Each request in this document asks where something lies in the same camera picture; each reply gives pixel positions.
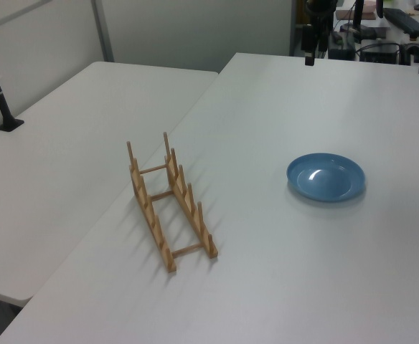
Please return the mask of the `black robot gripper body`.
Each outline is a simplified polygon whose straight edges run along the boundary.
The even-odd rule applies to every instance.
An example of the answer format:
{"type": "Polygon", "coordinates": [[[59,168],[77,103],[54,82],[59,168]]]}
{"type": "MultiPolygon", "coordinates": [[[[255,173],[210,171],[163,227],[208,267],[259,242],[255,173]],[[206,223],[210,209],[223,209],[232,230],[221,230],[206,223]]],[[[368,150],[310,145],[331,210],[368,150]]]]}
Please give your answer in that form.
{"type": "Polygon", "coordinates": [[[303,11],[311,25],[320,26],[332,19],[336,4],[336,0],[306,0],[303,2],[303,11]]]}

